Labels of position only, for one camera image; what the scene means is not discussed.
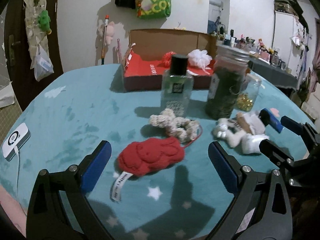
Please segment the wall mirror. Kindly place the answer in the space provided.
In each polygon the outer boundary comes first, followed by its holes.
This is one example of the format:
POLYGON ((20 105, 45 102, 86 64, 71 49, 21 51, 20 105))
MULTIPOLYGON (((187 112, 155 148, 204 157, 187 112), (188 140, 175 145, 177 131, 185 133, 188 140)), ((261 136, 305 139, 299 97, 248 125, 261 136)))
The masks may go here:
POLYGON ((228 33, 230 0, 209 0, 207 33, 220 31, 228 33))

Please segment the small jar with gold beads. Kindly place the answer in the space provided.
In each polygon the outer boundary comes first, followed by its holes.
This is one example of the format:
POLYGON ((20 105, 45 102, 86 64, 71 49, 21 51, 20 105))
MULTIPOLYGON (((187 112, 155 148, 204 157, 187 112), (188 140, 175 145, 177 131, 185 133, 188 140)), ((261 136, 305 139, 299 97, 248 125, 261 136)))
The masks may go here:
POLYGON ((253 105, 259 94, 259 89, 262 80, 259 76, 247 74, 242 88, 236 100, 236 108, 238 110, 249 112, 252 110, 253 105))

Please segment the red mesh bath sponge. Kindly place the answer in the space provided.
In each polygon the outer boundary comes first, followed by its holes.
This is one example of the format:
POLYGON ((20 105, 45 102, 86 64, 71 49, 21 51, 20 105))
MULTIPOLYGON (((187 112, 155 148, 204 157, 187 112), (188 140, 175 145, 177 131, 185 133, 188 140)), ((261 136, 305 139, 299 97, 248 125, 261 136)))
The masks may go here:
POLYGON ((171 66, 171 59, 172 59, 172 56, 175 54, 176 54, 175 52, 169 51, 163 55, 163 57, 162 57, 163 67, 169 68, 171 66))

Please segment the tall jar with dark contents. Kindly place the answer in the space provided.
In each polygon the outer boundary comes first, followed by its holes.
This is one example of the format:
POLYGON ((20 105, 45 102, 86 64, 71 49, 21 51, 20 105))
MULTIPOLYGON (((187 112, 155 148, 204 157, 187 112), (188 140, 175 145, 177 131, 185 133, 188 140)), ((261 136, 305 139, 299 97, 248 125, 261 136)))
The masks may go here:
POLYGON ((218 45, 205 111, 214 120, 229 118, 249 63, 249 53, 226 45, 218 45))

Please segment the white plush toy with bow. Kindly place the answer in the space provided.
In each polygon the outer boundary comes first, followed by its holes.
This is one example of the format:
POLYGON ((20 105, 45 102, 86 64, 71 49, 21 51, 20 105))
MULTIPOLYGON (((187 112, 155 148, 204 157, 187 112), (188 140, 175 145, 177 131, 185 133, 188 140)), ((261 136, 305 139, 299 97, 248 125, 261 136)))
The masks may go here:
POLYGON ((238 112, 233 119, 220 118, 213 129, 213 136, 227 142, 230 148, 241 145, 243 154, 261 154, 260 143, 269 139, 265 129, 257 111, 238 112))

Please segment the clear bottle with black cap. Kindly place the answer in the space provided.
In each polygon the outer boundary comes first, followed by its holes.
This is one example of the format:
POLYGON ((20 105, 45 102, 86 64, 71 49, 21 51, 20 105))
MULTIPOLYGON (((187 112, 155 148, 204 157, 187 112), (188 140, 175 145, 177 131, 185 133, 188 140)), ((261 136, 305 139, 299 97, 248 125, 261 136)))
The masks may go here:
POLYGON ((173 110, 176 116, 187 113, 194 78, 188 72, 188 58, 185 55, 171 56, 171 65, 162 77, 161 108, 173 110))

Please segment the white mesh bath pouf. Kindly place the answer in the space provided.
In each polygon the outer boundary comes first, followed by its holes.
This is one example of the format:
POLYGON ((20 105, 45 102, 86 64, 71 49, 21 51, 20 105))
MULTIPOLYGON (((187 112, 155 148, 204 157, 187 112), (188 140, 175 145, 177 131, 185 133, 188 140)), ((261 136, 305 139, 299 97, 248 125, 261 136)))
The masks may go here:
POLYGON ((209 66, 212 57, 208 55, 208 51, 195 49, 188 54, 188 62, 192 67, 197 67, 203 71, 209 66))

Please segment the white power bank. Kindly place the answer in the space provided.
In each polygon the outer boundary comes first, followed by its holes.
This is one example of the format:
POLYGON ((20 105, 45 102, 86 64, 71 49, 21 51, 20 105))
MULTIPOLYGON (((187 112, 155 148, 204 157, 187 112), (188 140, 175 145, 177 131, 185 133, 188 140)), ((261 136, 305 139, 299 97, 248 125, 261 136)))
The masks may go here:
POLYGON ((11 161, 16 154, 15 148, 19 150, 30 136, 31 133, 25 122, 21 123, 3 142, 2 153, 4 159, 11 161))

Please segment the green tote bag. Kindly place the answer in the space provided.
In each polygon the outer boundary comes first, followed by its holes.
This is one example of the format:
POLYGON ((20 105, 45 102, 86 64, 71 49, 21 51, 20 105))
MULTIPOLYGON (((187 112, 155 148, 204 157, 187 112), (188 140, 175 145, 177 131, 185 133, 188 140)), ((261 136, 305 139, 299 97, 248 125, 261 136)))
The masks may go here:
POLYGON ((171 0, 136 0, 137 17, 144 20, 168 18, 171 0))

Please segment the pink plush on wall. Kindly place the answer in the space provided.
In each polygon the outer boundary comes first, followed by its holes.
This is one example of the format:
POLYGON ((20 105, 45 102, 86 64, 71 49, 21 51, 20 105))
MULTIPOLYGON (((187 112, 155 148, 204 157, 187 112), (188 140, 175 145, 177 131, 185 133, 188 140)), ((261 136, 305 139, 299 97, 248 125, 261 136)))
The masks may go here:
POLYGON ((114 32, 115 32, 115 23, 113 21, 109 22, 105 28, 105 24, 102 20, 98 21, 97 31, 100 37, 105 39, 105 44, 109 46, 113 40, 114 32))

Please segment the dark cloth side table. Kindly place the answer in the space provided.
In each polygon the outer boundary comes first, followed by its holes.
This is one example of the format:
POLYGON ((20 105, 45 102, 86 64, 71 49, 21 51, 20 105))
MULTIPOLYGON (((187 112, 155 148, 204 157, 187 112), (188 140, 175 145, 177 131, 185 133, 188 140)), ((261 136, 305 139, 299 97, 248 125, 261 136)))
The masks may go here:
POLYGON ((297 79, 280 68, 269 65, 260 59, 250 57, 249 68, 276 87, 297 89, 297 79))

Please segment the clear plastic bag on door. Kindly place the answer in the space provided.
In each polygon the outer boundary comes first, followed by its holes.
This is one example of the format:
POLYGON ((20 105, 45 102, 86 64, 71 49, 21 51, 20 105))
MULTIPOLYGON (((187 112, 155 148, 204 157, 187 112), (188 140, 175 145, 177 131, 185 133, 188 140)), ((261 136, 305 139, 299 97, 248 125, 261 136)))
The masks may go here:
POLYGON ((37 46, 33 69, 38 82, 54 73, 53 64, 40 44, 37 46))

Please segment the cardboard box with red lining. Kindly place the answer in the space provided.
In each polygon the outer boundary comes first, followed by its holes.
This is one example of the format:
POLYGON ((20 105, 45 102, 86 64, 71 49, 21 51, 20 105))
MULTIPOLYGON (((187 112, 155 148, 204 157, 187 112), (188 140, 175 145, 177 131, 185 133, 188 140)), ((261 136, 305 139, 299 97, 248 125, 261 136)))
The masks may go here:
POLYGON ((216 55, 216 37, 178 29, 136 29, 129 32, 129 47, 123 56, 123 83, 126 91, 160 90, 167 67, 163 56, 169 52, 187 55, 206 50, 216 55))

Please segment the red plush rabbit toy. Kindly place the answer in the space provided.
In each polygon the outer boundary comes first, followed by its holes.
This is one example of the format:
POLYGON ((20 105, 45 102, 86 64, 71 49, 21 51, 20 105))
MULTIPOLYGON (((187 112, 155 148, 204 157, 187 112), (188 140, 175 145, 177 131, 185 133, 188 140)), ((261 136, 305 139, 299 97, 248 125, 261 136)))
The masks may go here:
POLYGON ((185 151, 178 139, 150 138, 132 142, 117 157, 118 167, 137 177, 157 172, 184 159, 185 151))

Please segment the dark wooden door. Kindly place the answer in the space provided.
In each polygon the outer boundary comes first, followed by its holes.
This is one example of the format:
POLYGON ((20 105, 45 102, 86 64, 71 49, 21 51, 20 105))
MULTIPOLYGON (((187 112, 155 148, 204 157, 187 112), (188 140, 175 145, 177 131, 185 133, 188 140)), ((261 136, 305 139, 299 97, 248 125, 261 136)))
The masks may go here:
POLYGON ((63 74, 56 6, 57 0, 1 0, 1 9, 6 9, 4 51, 7 69, 21 110, 25 110, 49 84, 63 74), (50 17, 50 35, 39 28, 38 16, 43 10, 47 10, 50 17), (54 73, 38 82, 33 65, 39 44, 48 54, 54 73))

